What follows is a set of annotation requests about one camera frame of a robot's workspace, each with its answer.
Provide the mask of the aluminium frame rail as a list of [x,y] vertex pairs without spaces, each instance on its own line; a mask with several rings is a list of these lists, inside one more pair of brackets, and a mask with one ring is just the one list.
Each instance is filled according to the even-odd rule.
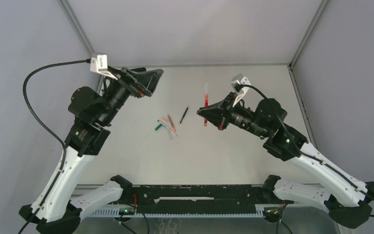
[[295,94],[297,96],[297,100],[298,100],[298,103],[299,103],[299,107],[300,107],[300,111],[301,111],[301,114],[302,114],[302,117],[303,117],[304,124],[306,126],[308,137],[310,139],[310,142],[315,147],[317,147],[318,146],[318,141],[317,141],[317,138],[315,136],[313,126],[312,126],[312,123],[311,123],[311,120],[310,120],[310,117],[309,117],[309,113],[308,113],[308,110],[307,110],[307,107],[306,107],[306,102],[303,98],[301,88],[300,88],[299,83],[298,83],[297,78],[296,78],[295,70],[294,70],[293,66],[291,66],[291,64],[288,64],[287,68],[288,68],[288,72],[289,72],[289,75],[290,75],[290,78],[291,78],[291,81],[292,81],[292,85],[293,85]]

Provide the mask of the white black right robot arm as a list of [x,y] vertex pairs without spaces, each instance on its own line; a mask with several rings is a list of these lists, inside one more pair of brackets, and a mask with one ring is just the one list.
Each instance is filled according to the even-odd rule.
[[198,114],[219,130],[235,125],[264,140],[273,157],[293,164],[317,179],[319,187],[270,175],[262,189],[266,202],[289,201],[326,212],[337,224],[355,229],[373,217],[374,182],[349,175],[329,161],[308,139],[284,122],[287,112],[273,98],[263,98],[252,110],[241,105],[238,94],[201,108]]

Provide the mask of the white green-tipped pen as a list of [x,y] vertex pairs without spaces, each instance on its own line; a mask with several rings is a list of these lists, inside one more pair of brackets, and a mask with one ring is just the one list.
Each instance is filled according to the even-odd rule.
[[163,121],[157,120],[157,122],[159,124],[161,124],[165,129],[167,129],[173,136],[177,136],[177,134],[174,132],[174,130],[172,128],[170,128],[169,126],[167,126]]

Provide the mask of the orange pen with cap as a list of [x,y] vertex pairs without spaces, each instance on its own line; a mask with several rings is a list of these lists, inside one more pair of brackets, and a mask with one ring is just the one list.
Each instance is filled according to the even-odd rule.
[[176,132],[177,130],[176,130],[175,124],[174,124],[174,122],[173,122],[171,116],[170,116],[170,115],[167,115],[167,117],[168,117],[168,120],[169,120],[169,122],[170,122],[170,124],[171,124],[171,127],[172,127],[173,131]]

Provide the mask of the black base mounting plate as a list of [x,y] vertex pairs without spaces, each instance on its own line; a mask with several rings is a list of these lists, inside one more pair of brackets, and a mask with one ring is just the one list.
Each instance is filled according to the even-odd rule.
[[135,206],[138,212],[250,212],[258,205],[284,202],[260,185],[134,185],[113,205]]

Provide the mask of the black pen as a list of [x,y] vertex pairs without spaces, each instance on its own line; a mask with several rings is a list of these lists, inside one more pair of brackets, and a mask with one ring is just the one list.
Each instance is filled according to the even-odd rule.
[[181,117],[181,119],[180,119],[180,121],[179,121],[180,124],[182,124],[182,122],[183,122],[185,116],[187,115],[188,110],[189,110],[189,106],[187,106],[186,109],[184,110],[184,112],[183,112],[183,114],[182,114],[182,117]]

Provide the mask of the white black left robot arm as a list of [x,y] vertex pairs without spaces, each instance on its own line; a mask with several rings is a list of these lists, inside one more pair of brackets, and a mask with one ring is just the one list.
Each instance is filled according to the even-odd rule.
[[133,207],[136,195],[132,183],[120,175],[77,198],[72,198],[77,183],[106,142],[112,120],[129,97],[150,97],[163,75],[162,69],[110,67],[103,80],[103,92],[78,88],[71,96],[69,112],[74,123],[61,142],[62,155],[48,184],[32,204],[24,205],[19,215],[36,224],[41,234],[71,234],[82,220],[109,203]]

